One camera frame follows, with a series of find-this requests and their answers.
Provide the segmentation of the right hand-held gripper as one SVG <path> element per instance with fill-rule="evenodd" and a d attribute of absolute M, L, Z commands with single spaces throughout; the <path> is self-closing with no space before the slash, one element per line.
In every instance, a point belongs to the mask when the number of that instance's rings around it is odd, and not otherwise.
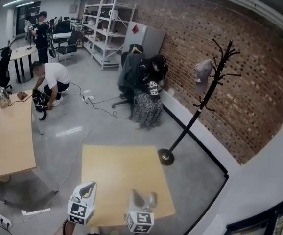
<path fill-rule="evenodd" d="M 149 233 L 154 226 L 155 192 L 148 197 L 133 189 L 129 196 L 126 225 L 131 233 Z"/>

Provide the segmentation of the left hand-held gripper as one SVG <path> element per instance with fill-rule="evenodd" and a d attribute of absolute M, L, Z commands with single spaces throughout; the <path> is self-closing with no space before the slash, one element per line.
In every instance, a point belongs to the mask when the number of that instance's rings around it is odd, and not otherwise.
<path fill-rule="evenodd" d="M 78 185 L 68 201 L 68 221 L 86 225 L 95 212 L 96 182 Z"/>

